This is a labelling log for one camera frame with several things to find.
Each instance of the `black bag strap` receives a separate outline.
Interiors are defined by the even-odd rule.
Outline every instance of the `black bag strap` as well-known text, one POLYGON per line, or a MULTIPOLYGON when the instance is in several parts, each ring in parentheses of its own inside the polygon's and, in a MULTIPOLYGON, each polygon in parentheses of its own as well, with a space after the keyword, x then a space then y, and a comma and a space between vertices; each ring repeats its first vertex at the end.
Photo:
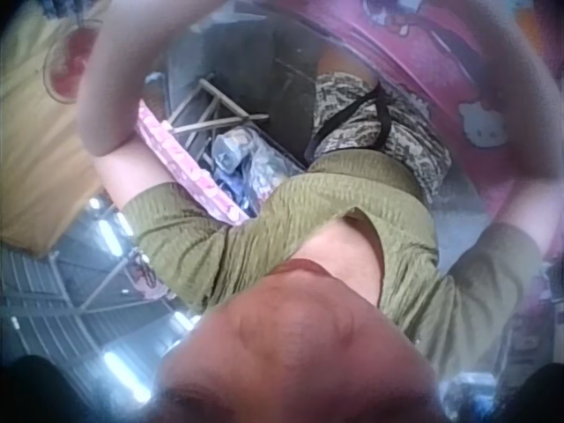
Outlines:
POLYGON ((334 114, 314 135, 312 140, 309 142, 308 148, 304 153, 306 161, 311 164, 314 161, 315 150, 322 141, 328 137, 331 132, 337 130, 343 123, 346 123, 351 119, 354 114, 369 101, 374 100, 376 105, 376 112, 378 113, 378 120, 380 121, 380 134, 373 145, 369 147, 358 147, 370 150, 381 150, 386 144, 388 137, 391 132, 391 116, 388 110, 388 101, 386 99, 386 92, 382 88, 382 85, 378 83, 376 88, 369 93, 366 93, 359 99, 355 100, 353 103, 348 105, 343 110, 334 114))

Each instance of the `green shirt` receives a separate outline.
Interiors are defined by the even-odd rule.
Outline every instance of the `green shirt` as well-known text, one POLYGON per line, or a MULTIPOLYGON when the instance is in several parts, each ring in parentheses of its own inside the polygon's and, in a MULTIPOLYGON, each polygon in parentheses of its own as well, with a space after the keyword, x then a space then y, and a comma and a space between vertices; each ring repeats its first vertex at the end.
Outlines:
POLYGON ((366 150, 324 155, 242 226, 213 219, 175 183, 147 190, 123 212, 159 277, 200 311, 253 285, 327 222, 363 214, 382 244, 380 310, 440 378, 486 351, 541 264, 528 235, 495 224, 440 274, 419 185, 397 161, 366 150))

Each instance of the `plastic bag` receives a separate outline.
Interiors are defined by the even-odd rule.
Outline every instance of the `plastic bag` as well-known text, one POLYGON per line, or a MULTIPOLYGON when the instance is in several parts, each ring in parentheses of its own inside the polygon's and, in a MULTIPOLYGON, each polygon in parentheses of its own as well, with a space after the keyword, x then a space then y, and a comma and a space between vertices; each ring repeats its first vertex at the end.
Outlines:
POLYGON ((255 211, 260 212, 263 203, 283 181, 300 173, 292 161, 260 139, 249 170, 243 171, 246 192, 255 211))

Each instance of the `camouflage shorts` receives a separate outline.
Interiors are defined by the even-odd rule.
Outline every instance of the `camouflage shorts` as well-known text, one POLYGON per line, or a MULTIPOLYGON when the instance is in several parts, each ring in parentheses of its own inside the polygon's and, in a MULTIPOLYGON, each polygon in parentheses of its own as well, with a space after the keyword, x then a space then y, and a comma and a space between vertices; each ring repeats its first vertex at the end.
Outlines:
MULTIPOLYGON (((390 136, 382 152, 410 169, 431 203, 449 171, 451 159, 431 123, 407 94, 382 82, 392 120, 390 136)), ((346 73, 321 75, 316 83, 314 133, 328 119, 373 89, 368 83, 346 73)), ((326 152, 372 145, 380 133, 374 102, 364 104, 354 116, 331 132, 315 150, 315 158, 326 152)))

